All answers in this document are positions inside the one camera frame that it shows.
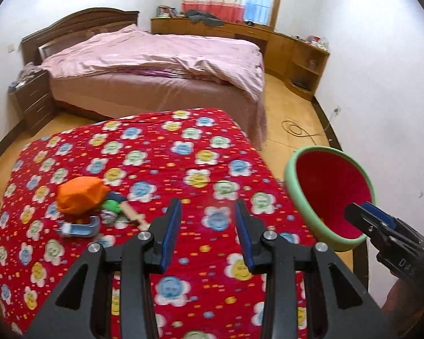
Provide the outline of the orange knitted hat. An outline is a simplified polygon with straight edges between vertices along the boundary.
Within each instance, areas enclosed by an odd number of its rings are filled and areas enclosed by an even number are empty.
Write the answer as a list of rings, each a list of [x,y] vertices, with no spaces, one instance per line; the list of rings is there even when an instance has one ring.
[[[58,187],[56,203],[61,214],[80,215],[101,204],[109,192],[100,178],[81,176]]]

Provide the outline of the dark clothes pile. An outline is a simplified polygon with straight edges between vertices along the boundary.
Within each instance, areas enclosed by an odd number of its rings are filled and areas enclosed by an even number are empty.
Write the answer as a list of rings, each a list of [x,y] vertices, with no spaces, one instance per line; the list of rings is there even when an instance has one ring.
[[[225,25],[225,21],[216,17],[215,15],[194,9],[186,11],[186,13],[184,13],[184,17],[188,18],[189,21],[193,24],[202,22],[204,25],[212,28]]]

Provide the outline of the green capped small bottle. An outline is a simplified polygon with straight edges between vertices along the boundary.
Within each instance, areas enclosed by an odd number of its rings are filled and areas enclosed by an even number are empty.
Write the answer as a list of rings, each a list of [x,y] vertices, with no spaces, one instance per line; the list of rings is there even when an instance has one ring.
[[[122,212],[121,204],[127,201],[127,199],[120,193],[110,191],[106,194],[104,201],[101,204],[103,211],[112,212],[116,215],[120,215]]]

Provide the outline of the pink duvet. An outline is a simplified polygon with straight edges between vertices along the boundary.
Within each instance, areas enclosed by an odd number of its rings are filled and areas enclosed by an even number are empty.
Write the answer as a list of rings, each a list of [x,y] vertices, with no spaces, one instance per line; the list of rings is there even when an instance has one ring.
[[[121,69],[149,69],[213,77],[257,101],[263,94],[263,57],[249,41],[196,35],[150,34],[131,24],[100,33],[43,60],[55,79],[94,76]]]

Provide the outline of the dark wooden nightstand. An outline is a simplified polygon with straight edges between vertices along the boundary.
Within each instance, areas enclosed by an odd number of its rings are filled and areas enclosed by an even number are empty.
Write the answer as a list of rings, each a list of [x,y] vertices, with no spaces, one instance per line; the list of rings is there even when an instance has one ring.
[[[34,136],[56,115],[56,103],[51,93],[49,74],[38,72],[10,91],[17,110],[23,116],[26,131]]]

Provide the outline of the blue plastic shoehorn piece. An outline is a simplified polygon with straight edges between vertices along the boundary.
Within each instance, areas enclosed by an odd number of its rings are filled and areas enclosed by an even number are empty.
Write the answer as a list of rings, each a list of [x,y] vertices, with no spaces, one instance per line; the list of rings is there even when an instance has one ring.
[[[91,216],[87,224],[59,222],[58,233],[63,237],[91,238],[99,233],[101,220]]]

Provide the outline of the wooden stick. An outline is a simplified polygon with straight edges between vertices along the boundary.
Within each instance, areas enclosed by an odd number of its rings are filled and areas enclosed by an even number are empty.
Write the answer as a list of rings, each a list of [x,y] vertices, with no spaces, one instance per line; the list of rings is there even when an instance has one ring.
[[[140,231],[147,231],[150,227],[150,224],[146,221],[144,214],[139,214],[127,201],[123,201],[120,204],[121,212],[126,218],[132,222],[136,223]]]

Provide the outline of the long wooden cabinet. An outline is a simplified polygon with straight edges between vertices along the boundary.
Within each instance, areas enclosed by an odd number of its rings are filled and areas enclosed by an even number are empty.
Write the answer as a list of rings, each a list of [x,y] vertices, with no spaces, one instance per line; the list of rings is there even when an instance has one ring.
[[[187,18],[152,18],[151,32],[234,38],[253,42],[262,52],[265,71],[283,81],[294,94],[308,101],[313,101],[329,57],[328,51],[308,41],[266,28],[235,23],[209,27],[202,21],[192,23]]]

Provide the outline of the red floral blanket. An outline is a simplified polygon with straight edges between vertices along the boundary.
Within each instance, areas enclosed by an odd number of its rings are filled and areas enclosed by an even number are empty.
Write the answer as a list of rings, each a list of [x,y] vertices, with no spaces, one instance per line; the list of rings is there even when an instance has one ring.
[[[292,243],[313,242],[285,188],[224,111],[127,116],[38,139],[21,151],[0,211],[0,296],[5,321],[25,333],[84,252],[63,237],[69,215],[59,188],[81,176],[122,196],[143,223],[182,204],[173,261],[151,278],[162,338],[258,338],[266,280],[245,267],[235,229],[237,200]]]

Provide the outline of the wooden bed frame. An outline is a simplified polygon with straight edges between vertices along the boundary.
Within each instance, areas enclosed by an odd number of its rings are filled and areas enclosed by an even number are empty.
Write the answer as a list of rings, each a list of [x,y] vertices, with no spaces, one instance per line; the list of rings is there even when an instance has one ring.
[[[138,18],[135,11],[115,8],[88,8],[72,13],[24,37],[21,41],[23,62],[43,70],[40,65],[45,58],[96,34],[118,31],[131,24],[139,28]],[[64,108],[88,112],[98,118],[217,108],[237,122],[255,147],[260,148],[267,138],[263,94],[254,101],[243,90],[213,77],[121,69],[94,76],[55,79],[49,71],[44,71],[49,74],[55,100]]]

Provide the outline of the green rimmed red bin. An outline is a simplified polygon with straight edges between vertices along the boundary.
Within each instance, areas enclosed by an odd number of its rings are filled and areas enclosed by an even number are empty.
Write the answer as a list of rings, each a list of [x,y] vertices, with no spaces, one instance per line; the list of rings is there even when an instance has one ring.
[[[297,149],[285,165],[287,194],[318,241],[337,252],[365,242],[366,235],[345,219],[350,204],[376,203],[367,172],[350,155],[331,147]]]

